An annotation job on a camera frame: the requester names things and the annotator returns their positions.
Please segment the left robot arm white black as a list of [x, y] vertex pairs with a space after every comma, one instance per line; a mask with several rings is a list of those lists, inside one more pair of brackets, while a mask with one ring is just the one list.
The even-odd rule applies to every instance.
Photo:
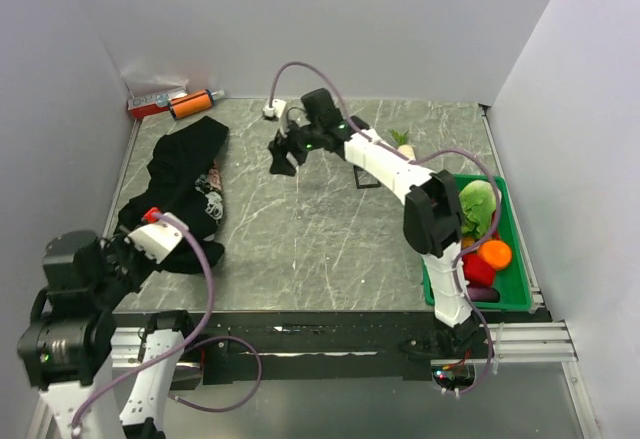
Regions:
[[185, 310], [154, 313], [138, 334], [140, 365], [129, 398], [116, 403], [113, 379], [114, 311], [139, 291], [155, 265], [123, 234], [102, 239], [90, 230], [53, 239], [17, 353], [63, 438], [162, 438], [164, 406], [176, 365], [198, 347]]

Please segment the black printed t-shirt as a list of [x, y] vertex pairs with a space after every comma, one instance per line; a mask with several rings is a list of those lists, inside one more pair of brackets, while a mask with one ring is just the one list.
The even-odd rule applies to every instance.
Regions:
[[147, 164], [147, 189], [120, 210], [118, 224], [131, 230], [154, 207], [169, 212], [186, 224], [209, 264], [216, 265], [224, 255], [215, 240], [224, 214], [216, 157], [228, 136], [226, 125], [205, 116], [160, 138]]

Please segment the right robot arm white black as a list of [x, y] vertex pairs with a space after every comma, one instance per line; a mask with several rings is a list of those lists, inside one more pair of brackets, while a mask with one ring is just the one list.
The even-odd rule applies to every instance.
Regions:
[[288, 117], [284, 100], [271, 99], [263, 108], [265, 118], [279, 122], [279, 131], [268, 145], [270, 172], [294, 176], [296, 165], [290, 157], [302, 165], [311, 151], [325, 150], [389, 189], [404, 207], [404, 237], [427, 270], [435, 316], [447, 325], [436, 335], [437, 346], [448, 357], [461, 356], [472, 344], [472, 335], [463, 325], [471, 307], [462, 266], [454, 263], [461, 252], [462, 211], [453, 175], [445, 170], [433, 172], [400, 156], [366, 122], [355, 116], [345, 118], [324, 88], [305, 94], [301, 101], [308, 120], [303, 126]]

